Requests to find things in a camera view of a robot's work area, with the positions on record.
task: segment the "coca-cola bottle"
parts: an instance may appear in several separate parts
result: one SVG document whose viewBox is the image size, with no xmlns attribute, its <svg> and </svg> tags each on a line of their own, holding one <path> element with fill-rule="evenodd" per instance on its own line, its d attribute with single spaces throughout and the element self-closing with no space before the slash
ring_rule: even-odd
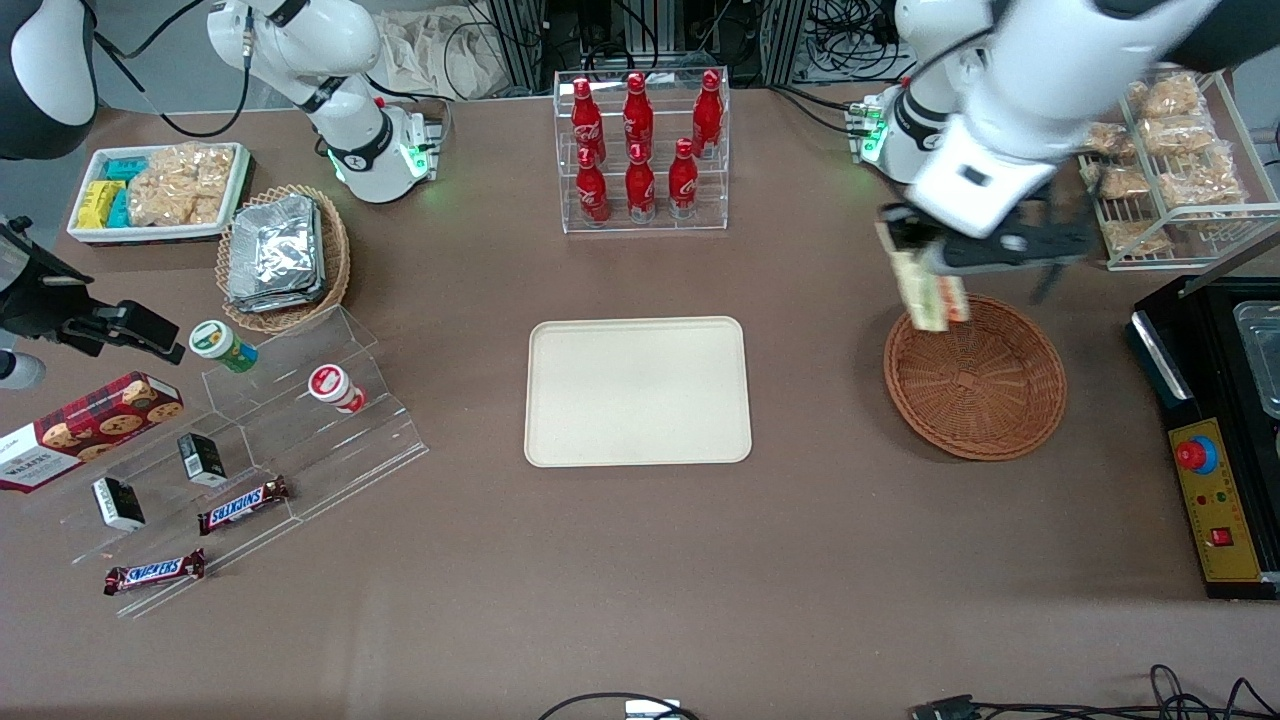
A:
<svg viewBox="0 0 1280 720">
<path fill-rule="evenodd" d="M 719 95 L 719 72 L 703 73 L 703 91 L 694 100 L 694 155 L 714 158 L 719 146 L 724 100 Z"/>
<path fill-rule="evenodd" d="M 591 99 L 591 83 L 585 77 L 573 78 L 573 140 L 579 147 L 590 147 L 595 152 L 596 165 L 603 165 L 604 151 L 604 120 L 600 118 L 600 108 Z"/>
<path fill-rule="evenodd" d="M 622 128 L 627 147 L 639 142 L 653 156 L 653 105 L 644 91 L 644 73 L 627 76 L 627 101 L 622 105 Z"/>
<path fill-rule="evenodd" d="M 627 165 L 627 211 L 631 213 L 631 222 L 637 225 L 648 225 L 657 214 L 657 204 L 653 199 L 653 170 L 649 168 L 649 150 L 632 142 L 627 147 L 631 164 Z"/>
<path fill-rule="evenodd" d="M 676 141 L 676 159 L 667 176 L 667 195 L 671 199 L 671 217 L 687 220 L 694 217 L 698 197 L 698 163 L 694 161 L 694 141 L 681 137 Z"/>
<path fill-rule="evenodd" d="M 595 150 L 577 149 L 577 199 L 588 227 L 603 228 L 609 220 L 609 196 L 604 188 L 604 173 L 595 167 Z"/>
</svg>

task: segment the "foil-wrapped package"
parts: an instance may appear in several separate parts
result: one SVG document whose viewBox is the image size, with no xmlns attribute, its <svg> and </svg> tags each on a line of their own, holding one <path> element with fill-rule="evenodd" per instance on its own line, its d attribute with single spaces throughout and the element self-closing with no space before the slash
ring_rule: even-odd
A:
<svg viewBox="0 0 1280 720">
<path fill-rule="evenodd" d="M 243 313 L 265 313 L 324 296 L 320 208 L 292 193 L 250 205 L 232 223 L 227 300 Z"/>
</svg>

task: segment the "red switch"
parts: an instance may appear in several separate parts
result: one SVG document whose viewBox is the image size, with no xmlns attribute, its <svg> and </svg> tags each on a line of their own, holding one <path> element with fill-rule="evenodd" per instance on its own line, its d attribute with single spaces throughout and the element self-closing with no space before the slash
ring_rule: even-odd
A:
<svg viewBox="0 0 1280 720">
<path fill-rule="evenodd" d="M 1208 532 L 1208 543 L 1213 547 L 1235 544 L 1231 542 L 1231 528 L 1213 528 Z"/>
<path fill-rule="evenodd" d="M 1207 475 L 1217 469 L 1217 446 L 1204 436 L 1196 436 L 1178 443 L 1174 460 L 1179 468 L 1197 475 Z"/>
</svg>

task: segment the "wicker basket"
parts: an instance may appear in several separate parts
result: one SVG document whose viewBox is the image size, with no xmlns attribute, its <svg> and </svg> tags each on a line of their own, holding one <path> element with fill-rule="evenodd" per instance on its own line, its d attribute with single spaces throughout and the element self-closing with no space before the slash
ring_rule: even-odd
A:
<svg viewBox="0 0 1280 720">
<path fill-rule="evenodd" d="M 1066 410 L 1066 373 L 1023 314 L 969 296 L 972 319 L 945 333 L 902 315 L 884 343 L 884 382 L 924 439 L 968 460 L 1012 460 L 1048 439 Z"/>
<path fill-rule="evenodd" d="M 244 329 L 268 334 L 284 332 L 338 305 L 342 302 L 342 296 L 347 293 L 347 283 L 351 281 L 351 246 L 347 242 L 347 228 L 342 224 L 342 218 L 338 217 L 338 209 L 333 206 L 333 201 L 325 197 L 323 192 L 314 187 L 287 184 L 255 195 L 248 199 L 246 205 L 275 202 L 293 192 L 311 197 L 320 206 L 320 231 L 324 238 L 324 269 L 325 277 L 329 278 L 329 292 L 319 302 L 269 310 L 266 313 L 241 313 L 229 302 L 224 302 L 223 310 L 227 313 L 227 316 Z M 218 241 L 218 266 L 214 269 L 214 274 L 218 278 L 218 287 L 221 288 L 224 295 L 227 293 L 227 277 L 230 273 L 230 241 L 232 228 L 227 225 L 223 229 L 223 238 Z"/>
</svg>

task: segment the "table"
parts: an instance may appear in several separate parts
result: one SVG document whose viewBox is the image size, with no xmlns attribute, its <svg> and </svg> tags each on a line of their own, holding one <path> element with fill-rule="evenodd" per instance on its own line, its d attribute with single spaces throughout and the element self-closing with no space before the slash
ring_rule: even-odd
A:
<svg viewBox="0 0 1280 720">
<path fill-rule="evenodd" d="M 178 140 L 155 118 L 104 115 L 92 146 Z M 301 113 L 246 113 L 227 136 L 257 158 L 255 190 L 308 183 L 338 204 L 346 305 L 431 452 L 136 623 L 52 550 L 50 518 L 4 493 L 6 717 L 531 719 L 605 689 L 707 719 L 901 717 L 961 692 L 1146 701 L 1152 662 L 1219 700 L 1239 674 L 1280 696 L 1280 614 L 1203 600 L 1155 400 L 1121 338 L 1167 275 L 1078 266 L 1037 307 L 1032 274 L 970 282 L 1041 324 L 1070 395 L 1029 457 L 964 462 L 887 398 L 901 306 L 870 219 L 888 193 L 837 133 L 735 92 L 727 232 L 567 240 L 549 100 L 461 104 L 456 120 L 440 179 L 385 206 L 343 191 Z M 211 245 L 64 237 L 58 251 L 104 299 L 184 328 L 219 315 Z M 745 331 L 746 461 L 525 461 L 538 323 L 717 314 Z M 19 347 L 51 379 L 4 397 L 0 432 L 128 369 L 188 392 L 206 369 Z"/>
</svg>

